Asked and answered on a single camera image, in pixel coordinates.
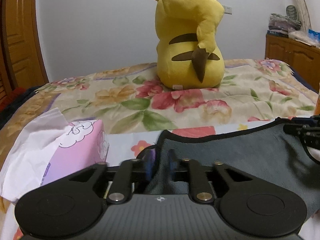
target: pink tissue box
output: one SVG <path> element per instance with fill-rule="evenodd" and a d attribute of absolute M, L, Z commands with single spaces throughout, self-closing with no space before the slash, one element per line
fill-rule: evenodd
<path fill-rule="evenodd" d="M 109 142 L 102 120 L 69 125 L 72 127 L 48 163 L 41 186 L 106 160 Z"/>

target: gray fleece cover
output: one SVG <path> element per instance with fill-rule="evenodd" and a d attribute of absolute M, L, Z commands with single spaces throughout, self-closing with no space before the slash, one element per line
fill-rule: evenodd
<path fill-rule="evenodd" d="M 278 120 L 255 129 L 200 139 L 163 131 L 157 142 L 159 169 L 145 193 L 188 193 L 187 183 L 170 181 L 168 151 L 174 149 L 180 159 L 195 159 L 202 165 L 221 161 L 296 193 L 306 203 L 309 218 L 320 208 L 320 165 L 306 155 L 297 137 L 283 132 L 283 126 Z"/>

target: pikachu plush toy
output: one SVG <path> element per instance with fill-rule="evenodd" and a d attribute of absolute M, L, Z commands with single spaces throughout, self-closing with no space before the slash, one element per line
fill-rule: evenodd
<path fill-rule="evenodd" d="M 215 41 L 224 8 L 217 0 L 156 0 L 157 74 L 169 88 L 212 88 L 224 74 Z"/>

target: wall outlet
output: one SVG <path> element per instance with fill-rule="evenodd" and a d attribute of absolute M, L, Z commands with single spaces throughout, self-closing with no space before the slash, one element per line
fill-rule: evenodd
<path fill-rule="evenodd" d="M 225 14 L 232 14 L 232 7 L 223 5 Z"/>

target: silver rivet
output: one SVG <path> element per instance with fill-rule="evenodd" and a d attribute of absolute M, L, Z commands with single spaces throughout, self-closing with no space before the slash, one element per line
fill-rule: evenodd
<path fill-rule="evenodd" d="M 197 199 L 200 199 L 202 201 L 207 201 L 212 199 L 212 195 L 208 192 L 201 192 L 197 195 Z"/>
<path fill-rule="evenodd" d="M 124 195 L 121 193 L 111 193 L 109 198 L 113 201 L 121 201 L 124 199 Z"/>

